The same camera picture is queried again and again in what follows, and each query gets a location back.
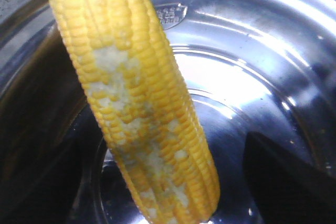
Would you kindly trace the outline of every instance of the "stainless steel pot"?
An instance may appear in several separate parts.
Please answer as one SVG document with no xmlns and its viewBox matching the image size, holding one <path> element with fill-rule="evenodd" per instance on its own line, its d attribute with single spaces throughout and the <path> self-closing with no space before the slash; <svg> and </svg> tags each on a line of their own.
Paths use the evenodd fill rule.
<svg viewBox="0 0 336 224">
<path fill-rule="evenodd" d="M 263 222 L 242 173 L 248 131 L 336 176 L 336 0 L 152 2 L 219 172 L 222 196 L 211 223 Z M 47 0 L 31 0 L 0 31 L 0 192 L 2 185 L 13 191 L 8 211 L 28 195 L 10 185 L 24 178 L 34 191 L 27 174 L 41 160 L 56 167 L 66 142 L 75 147 L 60 167 L 78 183 L 62 220 L 146 223 L 106 151 Z"/>
</svg>

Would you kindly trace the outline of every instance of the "corn on the cob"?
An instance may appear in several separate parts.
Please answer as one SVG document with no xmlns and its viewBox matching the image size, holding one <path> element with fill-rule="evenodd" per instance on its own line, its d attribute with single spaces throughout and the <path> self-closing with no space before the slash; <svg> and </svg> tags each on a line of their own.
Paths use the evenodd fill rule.
<svg viewBox="0 0 336 224">
<path fill-rule="evenodd" d="M 132 197 L 151 223 L 207 221 L 217 171 L 150 0 L 49 0 Z"/>
</svg>

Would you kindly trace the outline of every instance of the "pale kernel patch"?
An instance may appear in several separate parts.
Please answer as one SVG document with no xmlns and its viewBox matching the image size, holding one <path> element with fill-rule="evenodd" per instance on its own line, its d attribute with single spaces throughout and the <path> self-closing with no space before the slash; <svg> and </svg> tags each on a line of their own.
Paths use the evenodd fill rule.
<svg viewBox="0 0 336 224">
<path fill-rule="evenodd" d="M 175 152 L 175 158 L 177 160 L 180 160 L 186 157 L 188 157 L 188 153 L 184 150 L 178 150 L 177 152 Z"/>
<path fill-rule="evenodd" d="M 173 191 L 184 207 L 189 205 L 189 199 L 185 194 L 185 185 L 179 187 L 173 186 Z"/>
<path fill-rule="evenodd" d="M 93 52 L 97 67 L 106 72 L 114 72 L 118 66 L 128 61 L 126 51 L 120 51 L 115 45 L 96 49 Z"/>
<path fill-rule="evenodd" d="M 173 217 L 167 222 L 167 224 L 177 224 L 177 219 Z"/>
<path fill-rule="evenodd" d="M 102 98 L 98 100 L 100 106 L 102 106 L 103 108 L 108 107 L 110 105 L 110 101 L 111 100 L 109 98 Z"/>
<path fill-rule="evenodd" d="M 155 208 L 149 208 L 149 209 L 148 209 L 148 214 L 149 214 L 149 216 L 150 216 L 152 219 L 155 219 L 155 218 L 157 217 L 156 209 L 155 209 Z"/>
<path fill-rule="evenodd" d="M 173 119 L 168 125 L 168 130 L 170 132 L 174 132 L 176 127 L 179 125 L 179 121 L 177 119 Z"/>
<path fill-rule="evenodd" d="M 154 198 L 154 193 L 153 193 L 152 190 L 142 191 L 142 192 L 140 192 L 140 197 L 141 198 L 146 198 L 146 199 L 152 199 L 152 198 Z"/>
</svg>

